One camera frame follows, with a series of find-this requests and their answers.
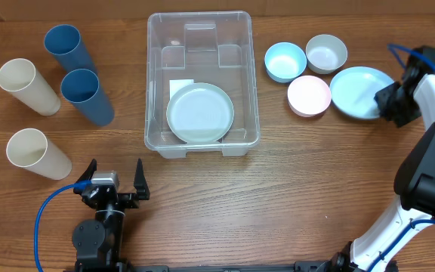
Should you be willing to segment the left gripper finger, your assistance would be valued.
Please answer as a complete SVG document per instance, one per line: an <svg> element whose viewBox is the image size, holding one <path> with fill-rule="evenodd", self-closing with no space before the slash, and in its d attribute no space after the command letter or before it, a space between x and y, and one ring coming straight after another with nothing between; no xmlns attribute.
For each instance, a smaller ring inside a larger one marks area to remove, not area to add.
<svg viewBox="0 0 435 272"><path fill-rule="evenodd" d="M137 167L134 176L134 188L137 193L149 193L149 187L143 172L143 163L141 159L137 161Z"/></svg>
<svg viewBox="0 0 435 272"><path fill-rule="evenodd" d="M77 183L91 180L92 176L96 170L97 170L97 160L92 159L89 166L87 167L87 169L83 172L83 174L77 180Z"/></svg>

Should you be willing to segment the light blue plate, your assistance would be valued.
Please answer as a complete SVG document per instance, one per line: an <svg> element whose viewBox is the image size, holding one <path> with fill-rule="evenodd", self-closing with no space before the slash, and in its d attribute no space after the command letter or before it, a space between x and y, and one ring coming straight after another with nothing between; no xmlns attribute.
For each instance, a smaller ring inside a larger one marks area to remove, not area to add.
<svg viewBox="0 0 435 272"><path fill-rule="evenodd" d="M371 67L346 68L331 80L332 102L342 113L355 119L379 119L375 95L393 83L389 75Z"/></svg>

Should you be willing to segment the grey bowl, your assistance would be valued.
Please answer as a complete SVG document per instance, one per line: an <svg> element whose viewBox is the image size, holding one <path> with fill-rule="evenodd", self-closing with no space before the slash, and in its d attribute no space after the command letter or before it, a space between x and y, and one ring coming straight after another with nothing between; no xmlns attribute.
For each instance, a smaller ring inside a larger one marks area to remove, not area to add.
<svg viewBox="0 0 435 272"><path fill-rule="evenodd" d="M347 46L336 36L320 34L306 45L308 67L318 74L329 74L341 68L348 58Z"/></svg>

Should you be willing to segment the pink bowl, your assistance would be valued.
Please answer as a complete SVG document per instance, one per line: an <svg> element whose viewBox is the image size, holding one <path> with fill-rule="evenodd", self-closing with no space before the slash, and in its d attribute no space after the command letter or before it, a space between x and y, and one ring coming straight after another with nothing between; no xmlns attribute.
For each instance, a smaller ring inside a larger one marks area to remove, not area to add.
<svg viewBox="0 0 435 272"><path fill-rule="evenodd" d="M332 101L332 94L325 81L316 76L299 76L287 90L288 105L303 117L312 117L326 111Z"/></svg>

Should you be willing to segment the dark blue cup front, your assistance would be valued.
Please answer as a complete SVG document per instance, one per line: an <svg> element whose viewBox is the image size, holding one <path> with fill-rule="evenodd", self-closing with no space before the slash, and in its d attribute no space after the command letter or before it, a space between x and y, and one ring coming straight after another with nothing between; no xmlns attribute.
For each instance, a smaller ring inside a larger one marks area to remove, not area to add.
<svg viewBox="0 0 435 272"><path fill-rule="evenodd" d="M109 125L114 109L97 74L88 69L67 73L60 85L63 97L95 125Z"/></svg>

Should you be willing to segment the light blue bowl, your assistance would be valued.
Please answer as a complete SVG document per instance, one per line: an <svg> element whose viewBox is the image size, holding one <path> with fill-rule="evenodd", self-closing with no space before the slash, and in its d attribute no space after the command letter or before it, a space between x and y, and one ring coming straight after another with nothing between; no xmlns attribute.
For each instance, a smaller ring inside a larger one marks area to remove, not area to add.
<svg viewBox="0 0 435 272"><path fill-rule="evenodd" d="M268 76L279 83L292 82L307 67L304 51L291 42L278 42L270 46L264 56Z"/></svg>

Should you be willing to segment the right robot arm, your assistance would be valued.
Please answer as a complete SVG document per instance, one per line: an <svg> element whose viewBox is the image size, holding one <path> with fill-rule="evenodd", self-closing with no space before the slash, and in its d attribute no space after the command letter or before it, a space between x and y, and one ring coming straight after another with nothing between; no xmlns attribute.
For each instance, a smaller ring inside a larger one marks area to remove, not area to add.
<svg viewBox="0 0 435 272"><path fill-rule="evenodd" d="M393 257L417 234L435 225L435 48L409 49L389 44L392 54L403 51L402 79L374 96L380 117L403 127L421 117L425 133L400 165L392 203L359 238L331 260L296 264L302 271L396 271Z"/></svg>

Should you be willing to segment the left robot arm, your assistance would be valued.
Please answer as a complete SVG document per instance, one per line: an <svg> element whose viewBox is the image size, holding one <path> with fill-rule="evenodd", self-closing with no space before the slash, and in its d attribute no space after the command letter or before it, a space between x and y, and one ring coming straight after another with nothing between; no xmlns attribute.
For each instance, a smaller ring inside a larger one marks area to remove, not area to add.
<svg viewBox="0 0 435 272"><path fill-rule="evenodd" d="M137 209L141 200L150 198L142 161L137 161L134 192L120 193L117 172L98 171L96 159L91 160L75 186L73 192L95 210L94 218L79 223L72 233L72 244L76 249L75 270L133 271L131 262L120 254L125 211Z"/></svg>

